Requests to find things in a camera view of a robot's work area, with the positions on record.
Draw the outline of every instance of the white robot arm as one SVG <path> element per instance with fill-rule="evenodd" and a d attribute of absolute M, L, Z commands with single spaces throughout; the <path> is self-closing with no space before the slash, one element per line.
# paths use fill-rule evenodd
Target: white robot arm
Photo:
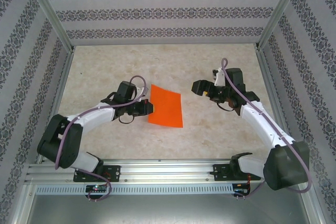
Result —
<path fill-rule="evenodd" d="M 103 161 L 88 152 L 79 151 L 82 136 L 103 123 L 119 119 L 125 113 L 133 117 L 153 113 L 153 105 L 148 99 L 142 100 L 142 97 L 137 97 L 137 94 L 144 96 L 146 93 L 145 87 L 138 88 L 130 82 L 123 81 L 117 92 L 108 95 L 86 113 L 53 116 L 37 147 L 37 152 L 56 163 L 57 154 L 61 148 L 60 167 L 72 167 L 100 175 Z M 69 124 L 64 145 L 60 146 L 61 136 L 64 136 Z"/>
<path fill-rule="evenodd" d="M 198 95 L 205 93 L 217 105 L 228 102 L 229 106 L 253 127 L 268 150 L 267 158 L 254 157 L 252 153 L 242 153 L 233 156 L 231 172 L 239 175 L 253 174 L 264 178 L 273 190 L 306 182 L 308 178 L 305 169 L 287 144 L 280 138 L 276 130 L 281 133 L 281 137 L 287 140 L 288 144 L 294 148 L 306 166 L 309 167 L 309 148 L 307 144 L 296 142 L 291 136 L 286 134 L 267 114 L 259 97 L 251 91 L 246 91 L 243 73 L 239 68 L 227 69 L 226 73 L 238 91 L 262 113 L 248 104 L 232 88 L 231 84 L 226 80 L 222 68 L 213 70 L 215 83 L 207 80 L 195 81 L 192 91 Z M 265 119 L 265 116 L 276 130 Z"/>

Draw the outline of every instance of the metal frame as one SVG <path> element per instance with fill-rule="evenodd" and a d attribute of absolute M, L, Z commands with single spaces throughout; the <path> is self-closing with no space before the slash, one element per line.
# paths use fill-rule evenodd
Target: metal frame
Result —
<path fill-rule="evenodd" d="M 270 73 L 265 62 L 265 57 L 257 45 L 255 45 L 255 49 L 261 73 L 263 75 L 263 79 L 272 105 L 272 110 L 275 115 L 275 121 L 279 124 L 280 127 L 287 131 L 286 124 L 284 123 L 285 119 L 280 110 L 279 101 L 276 96 L 274 84 L 271 81 Z M 69 57 L 66 71 L 62 77 L 62 84 L 58 96 L 59 101 L 61 100 L 61 96 L 64 90 L 72 57 L 73 53 Z M 58 102 L 56 104 L 58 105 L 56 105 L 54 108 L 55 113 L 57 113 L 57 106 L 59 106 Z M 174 185 L 178 185 L 179 188 L 185 188 L 187 190 L 190 185 L 193 185 L 193 187 L 202 188 L 201 190 L 204 190 L 204 193 L 218 194 L 232 193 L 231 190 L 217 189 L 221 186 L 227 186 L 230 188 L 232 183 L 246 183 L 246 181 L 234 181 L 226 183 L 214 181 L 214 176 L 209 174 L 209 172 L 213 171 L 213 165 L 228 164 L 228 162 L 229 159 L 104 160 L 106 165 L 121 166 L 120 182 L 113 183 L 116 187 L 134 188 L 135 186 L 141 185 L 142 187 L 146 188 L 153 188 L 153 186 L 164 188 L 166 186 L 174 187 Z M 85 182 L 74 183 L 72 181 L 74 171 L 75 170 L 73 168 L 55 170 L 54 163 L 50 161 L 43 161 L 42 159 L 40 159 L 40 164 L 31 164 L 24 182 L 23 191 L 16 206 L 12 223 L 27 223 L 36 191 L 39 190 L 40 186 L 58 185 L 62 188 L 69 188 L 69 186 L 73 185 L 84 186 L 94 184 Z M 305 186 L 305 184 L 301 184 L 299 185 L 299 188 L 304 189 Z M 214 189 L 207 191 L 206 188 L 209 187 L 214 187 Z M 136 194 L 135 191 L 129 191 L 127 193 Z M 308 193 L 302 194 L 301 197 L 310 222 L 326 223 L 314 187 L 312 187 Z"/>
<path fill-rule="evenodd" d="M 42 10 L 44 11 L 45 15 L 49 19 L 51 25 L 55 29 L 59 39 L 62 41 L 63 45 L 67 48 L 67 51 L 71 51 L 73 49 L 73 45 L 67 35 L 67 32 L 63 28 L 63 25 L 53 7 L 51 6 L 49 0 L 37 0 L 40 4 Z"/>
<path fill-rule="evenodd" d="M 288 128 L 286 125 L 286 120 L 283 115 L 283 112 L 280 110 L 281 106 L 279 103 L 278 96 L 276 95 L 276 90 L 275 86 L 272 82 L 272 78 L 269 72 L 269 69 L 266 64 L 266 59 L 264 56 L 263 51 L 261 50 L 260 47 L 258 47 L 255 44 L 255 51 L 256 55 L 259 61 L 260 69 L 261 69 L 261 74 L 264 79 L 264 83 L 266 86 L 266 90 L 268 93 L 268 97 L 271 103 L 272 111 L 274 114 L 274 120 L 277 122 L 277 124 L 285 131 L 288 133 Z M 305 189 L 306 188 L 306 183 L 298 185 L 299 189 Z M 319 200 L 317 199 L 316 191 L 314 188 L 314 185 L 311 186 L 311 189 L 305 193 L 301 194 L 303 204 L 305 206 L 308 218 L 310 223 L 321 223 L 325 224 L 326 219 L 324 218 L 321 205 Z"/>
<path fill-rule="evenodd" d="M 53 10 L 48 0 L 38 0 L 42 9 L 46 13 L 46 16 L 50 20 L 52 26 L 56 30 L 62 43 L 69 51 L 68 60 L 66 63 L 65 71 L 61 77 L 61 85 L 58 90 L 55 105 L 52 110 L 52 114 L 56 114 L 61 102 L 62 94 L 66 85 L 66 80 L 70 71 L 72 58 L 74 56 L 75 48 L 70 42 L 61 22 L 59 21 L 55 11 Z M 282 111 L 280 110 L 279 100 L 276 96 L 274 84 L 271 81 L 270 73 L 267 68 L 265 57 L 263 55 L 262 48 L 267 43 L 269 36 L 271 35 L 276 23 L 278 22 L 281 14 L 286 8 L 289 0 L 280 0 L 275 8 L 271 18 L 266 25 L 260 40 L 255 44 L 256 55 L 259 61 L 261 73 L 266 85 L 266 90 L 272 105 L 272 110 L 275 116 L 275 121 L 286 132 L 285 119 Z M 231 190 L 218 190 L 218 186 L 232 186 L 232 183 L 246 183 L 246 181 L 240 182 L 215 182 L 214 176 L 209 172 L 213 171 L 214 164 L 227 164 L 228 159 L 192 159 L 192 160 L 106 160 L 107 165 L 120 165 L 121 174 L 120 182 L 114 183 L 114 186 L 120 188 L 130 188 L 132 186 L 166 186 L 166 185 L 179 185 L 181 188 L 188 188 L 190 185 L 197 186 L 199 188 L 213 187 L 211 191 L 207 193 L 232 193 Z M 11 223 L 27 223 L 31 207 L 33 205 L 36 192 L 41 186 L 74 186 L 74 185 L 91 185 L 93 183 L 74 183 L 73 179 L 74 169 L 60 169 L 55 170 L 54 164 L 50 161 L 44 161 L 43 157 L 39 156 L 37 164 L 31 164 L 28 169 L 28 173 L 19 197 L 19 200 L 15 207 L 13 219 Z M 301 184 L 298 187 L 300 189 L 305 188 L 305 184 Z M 306 193 L 302 194 L 302 201 L 306 208 L 308 218 L 311 223 L 326 223 L 322 213 L 321 206 L 316 196 L 314 187 Z"/>
<path fill-rule="evenodd" d="M 290 0 L 279 0 L 277 6 L 275 7 L 269 21 L 267 22 L 266 27 L 264 28 L 264 31 L 262 31 L 261 37 L 259 39 L 259 42 L 257 45 L 260 48 L 264 48 L 264 46 L 267 43 L 268 38 L 272 34 L 277 22 L 279 21 L 281 15 L 285 11 L 285 8 Z"/>

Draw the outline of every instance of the marble-patterned floor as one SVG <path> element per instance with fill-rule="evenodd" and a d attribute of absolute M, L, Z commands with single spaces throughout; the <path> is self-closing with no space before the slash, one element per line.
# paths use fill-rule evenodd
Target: marble-patterned floor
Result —
<path fill-rule="evenodd" d="M 247 90 L 254 91 L 271 114 L 252 44 L 78 46 L 59 113 L 89 109 L 116 91 L 121 81 L 140 74 L 149 87 L 153 83 L 182 95 L 184 127 L 150 124 L 146 116 L 129 125 L 113 121 L 85 135 L 82 151 L 112 159 L 230 158 L 241 152 L 266 157 L 265 147 L 247 122 L 191 92 L 194 81 L 212 80 L 212 69 L 220 66 L 223 57 L 228 58 L 229 68 L 242 69 Z"/>

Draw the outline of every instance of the orange fabric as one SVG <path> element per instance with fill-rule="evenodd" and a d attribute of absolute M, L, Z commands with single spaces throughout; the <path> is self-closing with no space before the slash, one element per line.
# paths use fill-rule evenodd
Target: orange fabric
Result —
<path fill-rule="evenodd" d="M 148 116 L 149 123 L 183 128 L 181 94 L 152 84 L 151 103 L 154 112 Z"/>

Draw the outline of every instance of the patterned wallpaper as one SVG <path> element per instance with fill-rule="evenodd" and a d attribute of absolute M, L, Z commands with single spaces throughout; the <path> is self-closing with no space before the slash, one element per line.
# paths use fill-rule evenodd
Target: patterned wallpaper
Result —
<path fill-rule="evenodd" d="M 290 134 L 310 148 L 327 223 L 336 223 L 335 0 L 290 0 L 264 48 Z"/>
<path fill-rule="evenodd" d="M 36 0 L 0 0 L 0 223 L 46 127 L 67 52 Z"/>
<path fill-rule="evenodd" d="M 74 45 L 257 42 L 279 0 L 50 0 Z"/>

